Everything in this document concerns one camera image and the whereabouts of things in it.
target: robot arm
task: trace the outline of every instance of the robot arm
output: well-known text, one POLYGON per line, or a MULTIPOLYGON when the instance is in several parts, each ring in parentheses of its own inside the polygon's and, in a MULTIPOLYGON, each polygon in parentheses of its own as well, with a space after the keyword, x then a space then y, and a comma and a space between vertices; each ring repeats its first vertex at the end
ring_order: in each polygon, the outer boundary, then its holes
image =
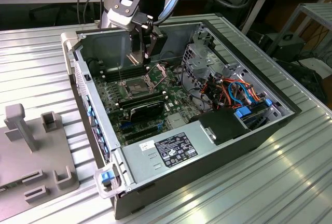
POLYGON ((128 58, 134 64, 150 62, 159 54, 167 40, 154 22, 163 12, 165 0, 114 0, 107 14, 109 21, 126 31, 131 39, 128 58))

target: metal rail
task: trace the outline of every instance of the metal rail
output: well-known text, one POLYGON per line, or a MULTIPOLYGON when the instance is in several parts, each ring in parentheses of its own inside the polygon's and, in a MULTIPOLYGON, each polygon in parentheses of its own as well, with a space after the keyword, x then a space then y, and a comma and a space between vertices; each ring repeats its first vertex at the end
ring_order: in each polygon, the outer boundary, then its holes
MULTIPOLYGON (((0 32, 0 115, 21 102, 26 118, 60 113, 80 187, 4 223, 330 223, 332 219, 332 112, 226 19, 209 20, 301 109, 289 125, 258 149, 194 181, 143 210, 115 221, 109 200, 98 196, 95 161, 70 89, 60 34, 94 25, 0 32)), ((216 50, 229 62, 231 54, 216 50)))

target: blue tab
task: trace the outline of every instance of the blue tab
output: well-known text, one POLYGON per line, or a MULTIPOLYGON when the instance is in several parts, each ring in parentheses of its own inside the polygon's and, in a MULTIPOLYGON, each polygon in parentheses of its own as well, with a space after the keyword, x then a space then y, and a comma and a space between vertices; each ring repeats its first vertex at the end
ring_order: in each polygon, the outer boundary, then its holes
POLYGON ((108 181, 111 181, 115 178, 114 172, 111 171, 105 171, 102 173, 102 183, 107 183, 108 181))
POLYGON ((272 105, 272 101, 271 101, 270 99, 266 99, 266 100, 265 100, 265 103, 266 103, 268 106, 272 105))
POLYGON ((91 116, 91 111, 92 111, 92 107, 89 106, 89 107, 88 107, 88 111, 87 111, 87 114, 88 114, 89 117, 91 116))
POLYGON ((237 116, 239 118, 242 118, 245 115, 251 114, 251 111, 249 110, 248 107, 243 106, 243 107, 238 108, 235 113, 237 114, 237 116))

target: gray plastic part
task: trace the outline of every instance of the gray plastic part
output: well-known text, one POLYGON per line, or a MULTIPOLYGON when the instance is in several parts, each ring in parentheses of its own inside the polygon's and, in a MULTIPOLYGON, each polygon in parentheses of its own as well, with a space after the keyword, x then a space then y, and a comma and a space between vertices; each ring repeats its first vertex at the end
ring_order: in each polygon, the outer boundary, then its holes
MULTIPOLYGON (((15 128, 18 129, 21 136, 24 138, 26 144, 28 145, 31 152, 37 151, 38 148, 36 146, 35 138, 32 135, 32 132, 27 127, 24 118, 25 118, 25 111, 22 104, 14 104, 5 107, 5 124, 9 128, 9 130, 14 130, 15 128)), ((18 137, 17 132, 15 135, 9 135, 9 140, 13 141, 13 138, 18 137)))
POLYGON ((48 189, 45 187, 45 185, 42 185, 27 192, 24 192, 24 200, 30 204, 47 195, 48 189))
POLYGON ((65 177, 59 176, 56 171, 53 171, 53 177, 57 188, 60 190, 70 187, 75 182, 75 178, 72 176, 69 166, 66 166, 65 177))
POLYGON ((42 170, 34 171, 28 175, 22 176, 22 183, 27 186, 44 179, 44 177, 45 174, 42 170))
POLYGON ((59 123, 53 111, 44 113, 40 117, 41 121, 43 122, 45 132, 51 132, 59 128, 59 123))
POLYGON ((11 141, 11 142, 18 140, 20 138, 23 138, 19 129, 17 129, 17 128, 9 130, 9 131, 5 132, 5 134, 6 134, 7 138, 9 139, 9 141, 11 141))
MULTIPOLYGON (((61 116, 54 114, 53 117, 58 128, 50 132, 45 132, 41 117, 26 122, 38 147, 38 151, 33 153, 30 152, 23 137, 13 142, 8 140, 8 135, 17 134, 14 131, 16 127, 11 130, 8 125, 0 128, 0 189, 4 189, 0 192, 0 221, 78 188, 79 181, 61 116), (64 183, 62 185, 66 187, 59 190, 58 184, 54 181, 53 171, 59 173, 58 181, 61 184, 63 178, 61 174, 66 173, 66 167, 71 172, 72 179, 68 180, 71 184, 64 183), (27 204, 24 193, 43 185, 48 189, 48 194, 40 193, 40 196, 28 199, 29 204, 27 204)), ((10 126, 12 119, 7 120, 10 126)))

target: warning label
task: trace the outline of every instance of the warning label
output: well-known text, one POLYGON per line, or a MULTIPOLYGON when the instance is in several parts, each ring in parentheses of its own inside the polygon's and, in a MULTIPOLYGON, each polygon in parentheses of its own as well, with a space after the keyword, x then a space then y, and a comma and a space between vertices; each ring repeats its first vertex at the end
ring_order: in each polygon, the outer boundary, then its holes
POLYGON ((184 132, 155 142, 155 146, 169 168, 198 155, 184 132))

